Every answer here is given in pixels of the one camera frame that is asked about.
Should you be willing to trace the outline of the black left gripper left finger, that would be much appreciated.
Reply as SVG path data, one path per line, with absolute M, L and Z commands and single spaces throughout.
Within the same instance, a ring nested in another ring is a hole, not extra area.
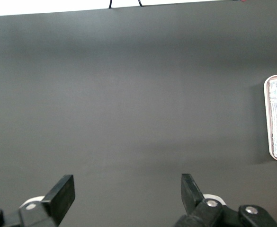
M 64 175 L 40 201 L 19 208 L 22 227 L 57 227 L 75 200 L 73 175 Z

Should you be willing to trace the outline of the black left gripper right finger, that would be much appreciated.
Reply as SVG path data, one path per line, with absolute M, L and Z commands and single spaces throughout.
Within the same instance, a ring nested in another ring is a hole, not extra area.
M 223 217 L 223 205 L 213 198 L 205 198 L 190 174 L 181 176 L 181 199 L 186 215 L 176 227 L 215 227 Z

